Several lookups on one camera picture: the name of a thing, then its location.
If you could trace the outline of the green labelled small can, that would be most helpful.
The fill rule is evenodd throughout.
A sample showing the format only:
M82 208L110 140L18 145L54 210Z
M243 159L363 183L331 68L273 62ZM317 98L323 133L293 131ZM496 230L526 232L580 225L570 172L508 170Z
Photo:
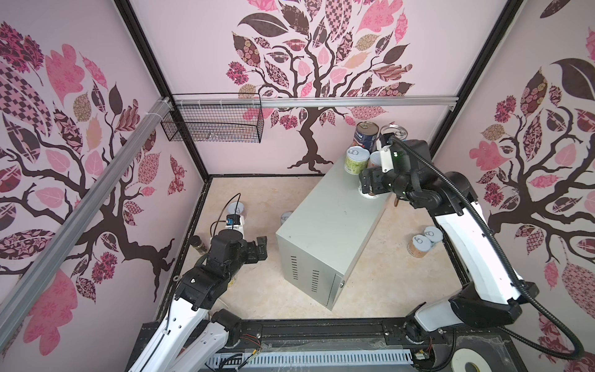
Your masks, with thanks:
M345 171L350 175L359 175L367 168L369 159L369 150L360 146L352 146L346 151Z

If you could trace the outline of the pink labelled can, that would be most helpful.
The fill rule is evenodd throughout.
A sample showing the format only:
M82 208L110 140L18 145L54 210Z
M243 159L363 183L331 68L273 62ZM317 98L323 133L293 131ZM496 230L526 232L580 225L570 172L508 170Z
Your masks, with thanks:
M370 154L367 167L368 168L380 167L381 165L382 165L382 163L381 163L381 152L374 151L373 153Z

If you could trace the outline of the dark tomato can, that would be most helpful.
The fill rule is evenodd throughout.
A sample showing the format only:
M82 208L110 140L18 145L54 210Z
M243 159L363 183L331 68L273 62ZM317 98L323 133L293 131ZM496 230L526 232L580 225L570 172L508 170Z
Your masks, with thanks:
M370 153L374 152L379 131L380 128L375 122L359 122L353 136L353 146L362 147Z

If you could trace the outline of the large blue labelled can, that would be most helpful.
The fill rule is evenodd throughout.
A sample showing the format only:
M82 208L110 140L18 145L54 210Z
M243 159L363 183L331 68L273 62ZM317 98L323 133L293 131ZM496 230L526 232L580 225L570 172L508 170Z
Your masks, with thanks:
M408 137L408 131L395 123L383 126L380 133L382 136L396 136L400 140L406 140Z

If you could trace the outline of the white small can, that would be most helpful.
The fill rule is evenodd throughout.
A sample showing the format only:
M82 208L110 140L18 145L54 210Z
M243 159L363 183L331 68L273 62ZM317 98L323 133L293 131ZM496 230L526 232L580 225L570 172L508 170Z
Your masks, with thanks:
M361 186L358 187L358 192L363 198L368 199L368 200L376 200L378 198L386 197L388 195L388 192L381 192L381 193L375 193L372 191L364 192L364 190L362 189Z

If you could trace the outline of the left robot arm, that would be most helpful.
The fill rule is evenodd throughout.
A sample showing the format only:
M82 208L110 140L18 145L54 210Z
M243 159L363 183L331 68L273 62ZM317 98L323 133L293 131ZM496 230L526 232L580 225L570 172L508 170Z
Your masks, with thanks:
M208 318L242 266L265 261L267 238L248 242L223 229L179 280L167 314L129 371L198 371L227 344L236 345L241 319L227 310Z

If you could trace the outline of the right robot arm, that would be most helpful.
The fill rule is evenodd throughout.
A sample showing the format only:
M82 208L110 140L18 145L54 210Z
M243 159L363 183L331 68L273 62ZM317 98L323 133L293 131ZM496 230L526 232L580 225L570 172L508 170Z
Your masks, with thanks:
M401 140L383 135L377 140L381 164L359 174L362 192L392 193L415 209L424 209L445 232L469 276L457 293L431 304L419 305L407 315L404 332L418 343L432 331L464 324L474 329L498 328L508 336L554 358L578 361L585 350L579 338L536 296L535 283L522 279L491 232L469 180L458 172L441 172L429 154L424 140ZM534 343L508 326L522 314L521 306L530 304L547 318L573 345L562 352Z

